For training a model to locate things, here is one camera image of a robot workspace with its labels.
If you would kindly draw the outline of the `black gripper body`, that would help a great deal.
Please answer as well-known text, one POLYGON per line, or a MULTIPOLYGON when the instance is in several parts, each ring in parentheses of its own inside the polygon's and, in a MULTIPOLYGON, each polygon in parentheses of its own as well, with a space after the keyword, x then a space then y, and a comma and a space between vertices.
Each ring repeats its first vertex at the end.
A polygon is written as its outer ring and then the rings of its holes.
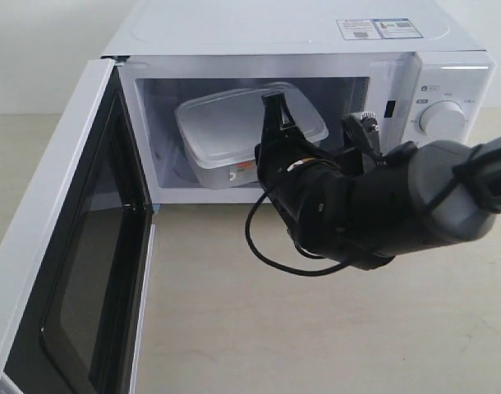
POLYGON ((293 122, 267 123, 255 147, 258 182, 289 230, 336 230, 347 223, 351 181, 363 172, 347 142, 329 153, 293 122))

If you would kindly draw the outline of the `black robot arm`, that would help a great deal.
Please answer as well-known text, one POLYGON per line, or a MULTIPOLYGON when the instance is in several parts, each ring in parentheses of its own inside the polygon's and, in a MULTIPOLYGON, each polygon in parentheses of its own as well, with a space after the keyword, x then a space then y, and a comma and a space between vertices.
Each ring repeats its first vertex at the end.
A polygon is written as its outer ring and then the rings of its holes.
POLYGON ((262 102, 262 197, 300 254, 332 261, 318 276, 479 240, 501 214, 501 136, 473 147, 406 142, 383 153, 375 115, 354 112, 342 119, 346 144, 333 155, 307 140, 284 94, 262 102))

